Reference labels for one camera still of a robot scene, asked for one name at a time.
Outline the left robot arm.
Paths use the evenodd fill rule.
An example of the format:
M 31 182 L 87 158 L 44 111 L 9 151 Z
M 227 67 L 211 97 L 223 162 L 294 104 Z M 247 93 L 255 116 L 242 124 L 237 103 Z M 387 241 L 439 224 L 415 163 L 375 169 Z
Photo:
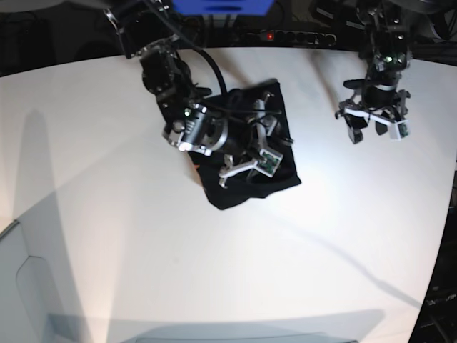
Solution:
M 363 141 L 362 130 L 371 122 L 377 135 L 400 141 L 410 134 L 406 101 L 411 94 L 398 89 L 398 84 L 412 59 L 401 7 L 387 1 L 358 1 L 356 14 L 364 25 L 359 58 L 367 63 L 367 71 L 364 78 L 343 83 L 353 94 L 338 104 L 335 117 L 344 119 L 353 144 Z

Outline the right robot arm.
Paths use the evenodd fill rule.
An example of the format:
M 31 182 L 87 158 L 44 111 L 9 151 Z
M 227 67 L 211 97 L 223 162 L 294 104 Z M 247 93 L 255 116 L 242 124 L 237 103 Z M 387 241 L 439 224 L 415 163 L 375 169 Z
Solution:
M 268 109 L 273 97 L 259 88 L 228 90 L 219 66 L 172 22 L 164 1 L 119 1 L 104 9 L 127 59 L 138 59 L 142 82 L 155 96 L 166 122 L 163 136 L 174 148 L 206 157 L 220 155 L 219 185 L 243 174 L 273 177 L 283 154 L 272 146 L 280 110 Z M 179 55 L 187 46 L 214 72 L 220 95 L 200 87 Z

